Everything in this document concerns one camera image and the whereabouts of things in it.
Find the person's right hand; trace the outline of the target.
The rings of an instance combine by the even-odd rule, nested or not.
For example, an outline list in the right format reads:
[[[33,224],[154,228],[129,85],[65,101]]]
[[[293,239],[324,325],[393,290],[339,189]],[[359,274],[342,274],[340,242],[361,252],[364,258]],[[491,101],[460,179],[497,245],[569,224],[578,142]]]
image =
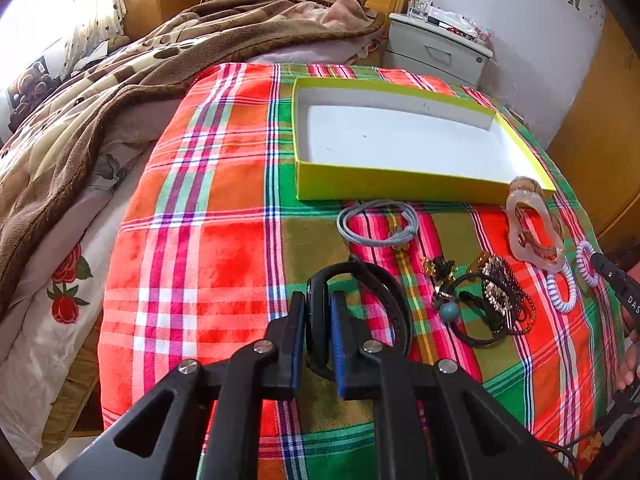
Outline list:
[[[620,361],[620,364],[618,364],[616,388],[620,391],[630,386],[634,382],[634,378],[639,375],[636,371],[639,361],[637,347],[639,342],[638,327],[632,316],[626,310],[622,310],[622,315],[625,333],[630,340],[630,346],[625,351],[625,356]]]

